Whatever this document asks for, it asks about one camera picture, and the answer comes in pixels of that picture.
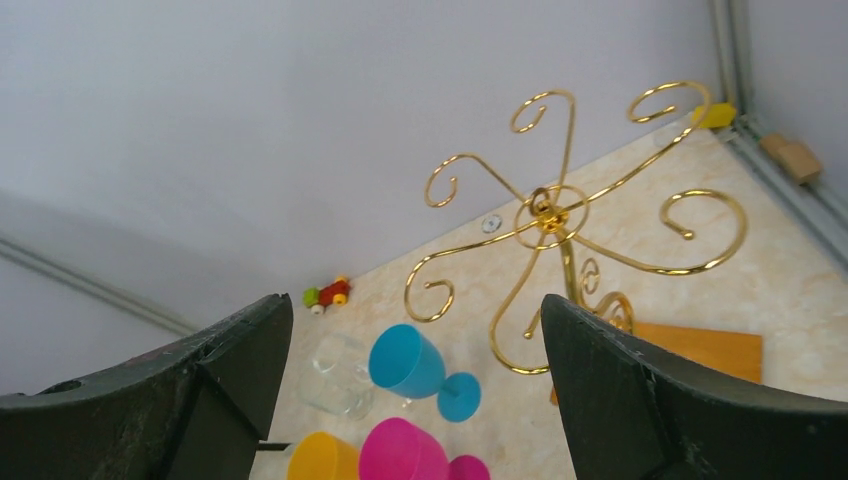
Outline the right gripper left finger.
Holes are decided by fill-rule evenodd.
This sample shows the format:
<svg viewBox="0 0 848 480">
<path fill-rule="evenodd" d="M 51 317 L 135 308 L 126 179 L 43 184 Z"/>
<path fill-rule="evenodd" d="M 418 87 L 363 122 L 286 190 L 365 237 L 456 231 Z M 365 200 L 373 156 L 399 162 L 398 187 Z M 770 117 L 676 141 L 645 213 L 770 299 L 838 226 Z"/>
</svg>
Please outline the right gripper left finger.
<svg viewBox="0 0 848 480">
<path fill-rule="evenodd" d="M 193 335 L 1 399 L 5 479 L 245 479 L 270 433 L 294 324 L 272 294 Z"/>
</svg>

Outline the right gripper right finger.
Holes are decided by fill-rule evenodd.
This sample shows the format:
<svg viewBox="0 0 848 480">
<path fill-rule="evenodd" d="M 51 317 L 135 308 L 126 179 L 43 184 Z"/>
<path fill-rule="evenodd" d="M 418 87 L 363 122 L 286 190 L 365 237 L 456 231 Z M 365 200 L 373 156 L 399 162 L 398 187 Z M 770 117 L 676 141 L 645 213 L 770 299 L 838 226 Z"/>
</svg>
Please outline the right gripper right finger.
<svg viewBox="0 0 848 480">
<path fill-rule="evenodd" d="M 625 333 L 556 295 L 546 354 L 581 479 L 843 479 L 847 406 L 758 385 Z"/>
</svg>

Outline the yellow wine glass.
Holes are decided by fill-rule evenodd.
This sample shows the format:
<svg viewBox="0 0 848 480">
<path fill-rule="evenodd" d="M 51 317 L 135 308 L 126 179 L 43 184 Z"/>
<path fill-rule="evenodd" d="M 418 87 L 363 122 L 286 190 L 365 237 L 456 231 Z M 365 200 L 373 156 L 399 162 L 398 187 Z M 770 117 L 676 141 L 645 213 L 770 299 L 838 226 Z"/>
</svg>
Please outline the yellow wine glass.
<svg viewBox="0 0 848 480">
<path fill-rule="evenodd" d="M 358 480 L 359 449 L 323 431 L 306 436 L 295 447 L 287 480 Z"/>
</svg>

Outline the tall clear wine glass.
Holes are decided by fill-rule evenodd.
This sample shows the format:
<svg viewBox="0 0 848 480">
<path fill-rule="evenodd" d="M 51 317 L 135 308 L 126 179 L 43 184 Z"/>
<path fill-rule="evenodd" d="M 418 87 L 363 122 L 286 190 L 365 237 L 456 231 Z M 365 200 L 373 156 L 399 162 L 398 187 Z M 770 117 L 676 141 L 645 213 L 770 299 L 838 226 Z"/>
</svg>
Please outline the tall clear wine glass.
<svg viewBox="0 0 848 480">
<path fill-rule="evenodd" d="M 300 400 L 332 415 L 364 418 L 374 402 L 367 360 L 367 348 L 359 340 L 340 333 L 326 335 L 302 370 Z"/>
</svg>

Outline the pink wine glass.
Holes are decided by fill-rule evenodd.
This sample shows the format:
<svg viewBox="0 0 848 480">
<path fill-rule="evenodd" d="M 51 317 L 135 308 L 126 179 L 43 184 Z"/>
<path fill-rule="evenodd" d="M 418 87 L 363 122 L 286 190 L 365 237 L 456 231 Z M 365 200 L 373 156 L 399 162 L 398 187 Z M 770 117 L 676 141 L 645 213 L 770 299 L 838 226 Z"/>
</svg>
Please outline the pink wine glass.
<svg viewBox="0 0 848 480">
<path fill-rule="evenodd" d="M 431 434 L 412 422 L 392 417 L 366 437 L 359 457 L 360 479 L 491 479 L 487 465 L 473 455 L 448 459 Z"/>
</svg>

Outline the blue wine glass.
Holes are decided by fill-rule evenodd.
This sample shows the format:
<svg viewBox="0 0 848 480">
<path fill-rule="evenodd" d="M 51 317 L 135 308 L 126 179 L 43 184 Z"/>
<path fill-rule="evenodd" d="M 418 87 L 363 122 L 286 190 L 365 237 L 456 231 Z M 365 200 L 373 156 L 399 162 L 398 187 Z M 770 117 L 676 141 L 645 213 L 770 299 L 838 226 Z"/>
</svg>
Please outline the blue wine glass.
<svg viewBox="0 0 848 480">
<path fill-rule="evenodd" d="M 409 400 L 434 396 L 438 412 L 461 423 L 479 409 L 482 388 L 469 372 L 447 372 L 442 354 L 416 327 L 396 324 L 384 330 L 369 352 L 367 366 L 377 387 Z"/>
</svg>

